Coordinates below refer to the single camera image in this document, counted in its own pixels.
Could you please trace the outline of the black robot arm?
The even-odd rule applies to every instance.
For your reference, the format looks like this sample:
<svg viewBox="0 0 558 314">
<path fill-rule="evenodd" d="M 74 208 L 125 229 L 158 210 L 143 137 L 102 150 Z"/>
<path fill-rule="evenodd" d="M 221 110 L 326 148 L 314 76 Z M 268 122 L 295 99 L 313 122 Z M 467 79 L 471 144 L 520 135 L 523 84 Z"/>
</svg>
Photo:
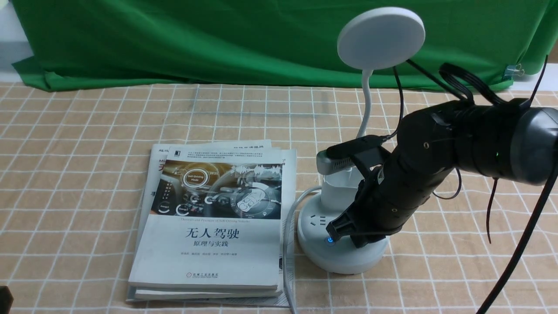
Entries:
<svg viewBox="0 0 558 314">
<path fill-rule="evenodd" d="M 557 110 L 519 102 L 450 101 L 403 117 L 393 151 L 385 136 L 329 147 L 326 157 L 363 176 L 354 200 L 327 225 L 331 241 L 356 248 L 398 233 L 454 171 L 552 188 L 557 179 Z"/>
</svg>

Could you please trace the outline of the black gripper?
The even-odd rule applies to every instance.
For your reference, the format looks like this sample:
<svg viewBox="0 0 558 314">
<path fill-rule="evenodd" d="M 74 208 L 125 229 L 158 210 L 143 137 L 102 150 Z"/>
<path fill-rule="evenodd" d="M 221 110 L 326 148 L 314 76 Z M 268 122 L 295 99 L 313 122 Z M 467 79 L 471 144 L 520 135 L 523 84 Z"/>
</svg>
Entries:
<svg viewBox="0 0 558 314">
<path fill-rule="evenodd" d="M 326 231 L 332 241 L 350 236 L 355 248 L 363 248 L 399 232 L 454 170 L 442 167 L 434 174 L 422 173 L 397 150 L 385 150 L 373 161 L 374 168 L 359 183 L 353 203 L 328 223 Z"/>
</svg>

